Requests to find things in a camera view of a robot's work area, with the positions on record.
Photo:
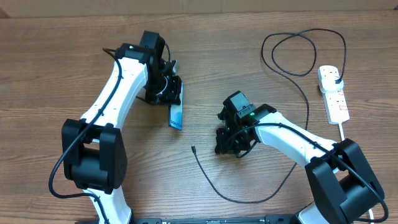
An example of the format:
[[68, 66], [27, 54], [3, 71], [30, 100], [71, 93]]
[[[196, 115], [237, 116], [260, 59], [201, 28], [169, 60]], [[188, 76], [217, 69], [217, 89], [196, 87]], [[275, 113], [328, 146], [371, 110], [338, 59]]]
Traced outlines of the Samsung Galaxy smartphone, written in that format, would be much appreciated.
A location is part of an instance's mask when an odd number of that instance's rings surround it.
[[183, 84], [180, 90], [180, 104], [169, 106], [169, 126], [179, 131], [183, 128]]

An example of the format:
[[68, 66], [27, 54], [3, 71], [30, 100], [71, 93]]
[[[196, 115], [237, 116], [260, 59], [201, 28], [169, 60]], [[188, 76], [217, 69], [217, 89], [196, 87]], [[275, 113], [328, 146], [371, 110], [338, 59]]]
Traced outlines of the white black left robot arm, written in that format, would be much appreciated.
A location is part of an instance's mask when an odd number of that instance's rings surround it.
[[49, 177], [50, 193], [59, 167], [66, 179], [82, 191], [67, 198], [89, 197], [99, 216], [97, 223], [133, 223], [122, 183], [127, 171], [127, 154], [122, 129], [127, 114], [145, 90], [141, 101], [169, 108], [169, 126], [182, 129], [183, 81], [177, 75], [178, 61], [163, 59], [169, 46], [160, 34], [144, 31], [139, 44], [123, 43], [104, 49], [114, 60], [113, 71], [99, 97], [80, 119], [67, 119], [62, 126], [62, 155]]

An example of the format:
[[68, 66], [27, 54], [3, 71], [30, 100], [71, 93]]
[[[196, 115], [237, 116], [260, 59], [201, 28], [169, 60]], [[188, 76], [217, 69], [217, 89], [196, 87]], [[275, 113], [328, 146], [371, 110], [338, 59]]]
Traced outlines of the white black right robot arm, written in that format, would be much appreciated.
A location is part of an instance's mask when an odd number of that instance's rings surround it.
[[313, 202], [286, 218], [271, 216], [269, 223], [353, 223], [377, 204], [388, 218], [384, 191], [357, 143], [335, 142], [298, 127], [275, 108], [250, 103], [237, 91], [223, 102], [216, 132], [216, 154], [243, 157], [257, 143], [274, 147], [305, 169]]

